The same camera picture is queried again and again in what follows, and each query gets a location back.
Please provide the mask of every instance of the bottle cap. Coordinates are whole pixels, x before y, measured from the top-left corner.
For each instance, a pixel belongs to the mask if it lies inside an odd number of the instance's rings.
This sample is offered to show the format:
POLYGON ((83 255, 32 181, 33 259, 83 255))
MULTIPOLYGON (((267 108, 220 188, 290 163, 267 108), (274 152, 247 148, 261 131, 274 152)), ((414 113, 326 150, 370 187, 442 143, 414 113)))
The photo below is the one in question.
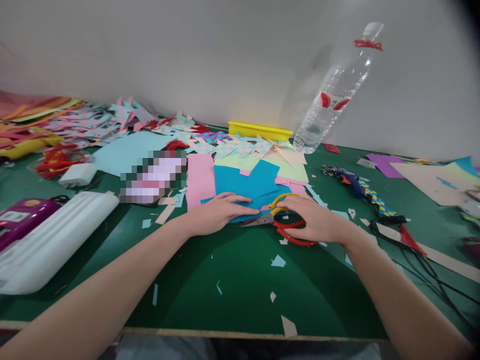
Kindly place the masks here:
POLYGON ((376 38, 383 28, 384 25, 381 22, 370 22, 363 30, 363 36, 376 38))

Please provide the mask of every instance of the white wall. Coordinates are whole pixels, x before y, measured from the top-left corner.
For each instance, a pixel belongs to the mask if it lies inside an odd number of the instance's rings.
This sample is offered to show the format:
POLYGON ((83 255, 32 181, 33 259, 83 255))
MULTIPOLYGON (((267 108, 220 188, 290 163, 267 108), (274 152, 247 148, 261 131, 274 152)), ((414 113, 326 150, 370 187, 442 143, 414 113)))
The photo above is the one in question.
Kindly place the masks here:
POLYGON ((330 65, 385 23, 331 143, 452 159, 480 154, 479 63, 447 0, 3 0, 0 89, 296 130, 330 65))

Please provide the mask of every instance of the forearm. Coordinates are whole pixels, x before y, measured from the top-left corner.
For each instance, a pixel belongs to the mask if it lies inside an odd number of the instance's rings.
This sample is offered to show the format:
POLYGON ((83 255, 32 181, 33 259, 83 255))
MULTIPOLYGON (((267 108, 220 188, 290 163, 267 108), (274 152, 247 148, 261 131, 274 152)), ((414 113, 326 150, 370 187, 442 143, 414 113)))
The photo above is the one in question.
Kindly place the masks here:
POLYGON ((470 343, 365 234, 346 244, 345 251, 400 357, 468 359, 470 343))
POLYGON ((0 358, 97 359, 187 239, 168 222, 32 321, 0 358))

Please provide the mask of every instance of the white power adapter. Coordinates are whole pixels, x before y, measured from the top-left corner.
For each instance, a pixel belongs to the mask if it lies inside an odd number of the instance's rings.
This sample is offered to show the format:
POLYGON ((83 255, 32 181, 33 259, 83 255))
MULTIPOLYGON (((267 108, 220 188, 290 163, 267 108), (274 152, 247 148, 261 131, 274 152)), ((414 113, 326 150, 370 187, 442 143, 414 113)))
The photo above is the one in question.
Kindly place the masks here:
POLYGON ((85 186, 90 184, 96 172, 97 167, 91 162, 75 164, 70 166, 58 183, 66 188, 85 186))

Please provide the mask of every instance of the plastic bottle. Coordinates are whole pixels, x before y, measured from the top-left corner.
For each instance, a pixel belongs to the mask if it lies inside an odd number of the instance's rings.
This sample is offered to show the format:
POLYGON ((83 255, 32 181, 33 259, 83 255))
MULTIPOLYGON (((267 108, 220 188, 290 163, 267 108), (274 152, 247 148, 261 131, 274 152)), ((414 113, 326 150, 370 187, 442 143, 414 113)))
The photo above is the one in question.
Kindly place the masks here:
POLYGON ((295 135, 295 149, 311 154, 319 147, 340 113, 367 78, 373 54, 383 50, 381 43, 373 43, 383 27, 380 22, 369 23, 363 30, 361 39, 352 44, 350 55, 344 56, 328 70, 295 135))

